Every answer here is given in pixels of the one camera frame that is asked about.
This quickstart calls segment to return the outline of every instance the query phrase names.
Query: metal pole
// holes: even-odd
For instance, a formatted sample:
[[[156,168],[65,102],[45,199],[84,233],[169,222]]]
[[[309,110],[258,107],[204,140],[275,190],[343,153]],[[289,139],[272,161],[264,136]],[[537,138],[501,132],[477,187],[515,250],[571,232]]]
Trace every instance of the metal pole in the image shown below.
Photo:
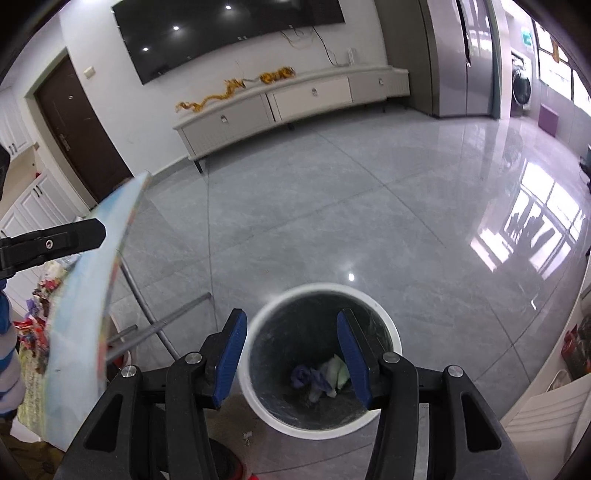
[[[156,334],[160,333],[160,331],[164,327],[166,327],[169,323],[173,322],[174,320],[179,318],[181,315],[187,313],[189,310],[196,307],[197,305],[204,302],[205,300],[210,299],[211,297],[212,297],[211,293],[209,293],[209,292],[204,293],[200,297],[186,303],[185,305],[180,307],[178,310],[172,312],[169,315],[166,315],[166,317],[164,317],[162,320],[158,320],[157,322],[154,322],[149,327],[147,327],[146,329],[139,332],[131,340],[127,341],[126,343],[122,343],[121,345],[117,346],[116,348],[109,350],[107,352],[108,355],[106,358],[107,365],[110,364],[119,355],[123,355],[123,353],[125,353],[130,348],[133,348],[134,346],[136,346],[139,343],[146,340],[146,338],[148,338],[150,335],[153,335],[155,333]]]
[[[131,288],[131,293],[134,294],[134,297],[139,304],[139,308],[142,309],[142,312],[144,312],[145,317],[148,319],[148,323],[150,325],[154,325],[157,322],[156,317],[154,316],[154,314],[150,310],[150,307],[148,307],[148,303],[145,301],[144,296],[139,291],[138,284],[135,282],[135,279],[131,275],[131,272],[129,270],[129,266],[123,257],[121,257],[121,271],[123,272],[123,275],[124,275],[125,279],[127,280],[127,283],[129,284],[129,288]],[[170,340],[168,340],[168,337],[166,336],[166,334],[164,332],[159,330],[156,333],[156,335],[158,335],[158,338],[160,338],[160,341],[166,347],[166,350],[168,350],[168,353],[170,353],[170,355],[175,360],[178,360],[179,358],[181,358],[181,356],[176,351],[176,348],[173,346],[173,344],[170,342]]]
[[[137,325],[130,325],[128,326],[126,329],[121,330],[119,333],[113,335],[111,338],[109,338],[107,340],[107,345],[110,345],[114,342],[116,342],[117,340],[119,340],[120,338],[123,338],[125,335],[134,332],[138,329]]]

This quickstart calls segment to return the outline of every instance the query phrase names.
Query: cable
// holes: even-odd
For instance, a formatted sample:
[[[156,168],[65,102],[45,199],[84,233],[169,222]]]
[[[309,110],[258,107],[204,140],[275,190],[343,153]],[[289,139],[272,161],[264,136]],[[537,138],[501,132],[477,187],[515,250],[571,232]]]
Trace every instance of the cable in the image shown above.
[[[300,37],[300,36],[298,35],[298,37],[299,37],[299,38],[298,38],[297,40],[292,40],[290,37],[288,37],[288,36],[285,34],[285,32],[284,32],[283,30],[282,30],[282,31],[280,31],[280,33],[281,33],[281,35],[283,35],[283,36],[285,37],[285,39],[286,39],[286,40],[289,42],[289,44],[290,44],[290,47],[292,47],[292,48],[294,48],[294,49],[296,49],[296,50],[304,50],[304,48],[309,48],[309,47],[311,47],[311,44],[314,42],[314,37]],[[296,47],[296,45],[294,45],[294,42],[295,42],[295,41],[297,42],[297,41],[300,41],[300,40],[307,40],[308,38],[311,40],[311,43],[310,43],[310,45],[306,45],[306,46],[304,46],[304,47]]]
[[[320,39],[320,41],[322,42],[322,45],[323,45],[323,47],[324,47],[324,50],[325,50],[325,52],[326,52],[326,56],[329,58],[329,60],[330,60],[331,64],[332,64],[334,67],[348,67],[349,65],[348,65],[347,63],[339,63],[338,61],[336,61],[336,55],[335,55],[335,53],[334,53],[332,50],[331,50],[331,52],[332,52],[332,54],[335,56],[335,61],[333,61],[333,60],[330,58],[329,49],[328,49],[328,48],[326,48],[326,43],[324,43],[324,40],[322,40],[322,37],[321,37],[321,36],[320,36],[320,34],[318,33],[318,30],[316,30],[316,27],[312,26],[312,28],[314,28],[314,31],[316,32],[316,35],[318,35],[318,38],[319,38],[319,39]]]

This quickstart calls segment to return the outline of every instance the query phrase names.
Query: light switch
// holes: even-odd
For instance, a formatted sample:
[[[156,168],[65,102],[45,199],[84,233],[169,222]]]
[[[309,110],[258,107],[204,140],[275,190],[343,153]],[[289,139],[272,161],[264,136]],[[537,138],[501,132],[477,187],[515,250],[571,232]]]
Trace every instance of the light switch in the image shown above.
[[[88,79],[92,78],[93,75],[96,73],[95,68],[94,67],[88,67],[85,71],[84,71],[84,76]]]

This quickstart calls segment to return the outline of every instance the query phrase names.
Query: gold dragon ornament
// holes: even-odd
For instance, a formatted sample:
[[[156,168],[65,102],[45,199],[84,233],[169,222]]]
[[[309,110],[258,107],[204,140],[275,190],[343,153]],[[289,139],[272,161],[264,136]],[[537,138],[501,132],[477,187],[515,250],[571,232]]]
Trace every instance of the gold dragon ornament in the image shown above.
[[[205,107],[205,104],[210,100],[227,100],[234,96],[234,92],[239,88],[246,88],[244,82],[256,82],[260,80],[266,85],[278,82],[279,80],[288,79],[296,76],[296,71],[291,67],[282,67],[276,72],[261,73],[257,79],[232,79],[224,80],[226,83],[226,93],[224,95],[209,95],[203,99],[201,103],[195,102],[179,102],[174,107],[174,111],[178,112],[181,109],[193,110],[193,112],[200,112]]]

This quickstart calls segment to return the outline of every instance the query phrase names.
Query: door handle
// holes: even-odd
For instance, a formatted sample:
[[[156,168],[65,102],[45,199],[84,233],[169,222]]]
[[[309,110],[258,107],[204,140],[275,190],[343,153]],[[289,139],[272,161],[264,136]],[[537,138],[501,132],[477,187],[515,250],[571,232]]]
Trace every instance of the door handle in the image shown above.
[[[60,134],[61,143],[64,145],[64,148],[67,152],[70,151],[70,144],[67,142],[66,137],[64,134]]]

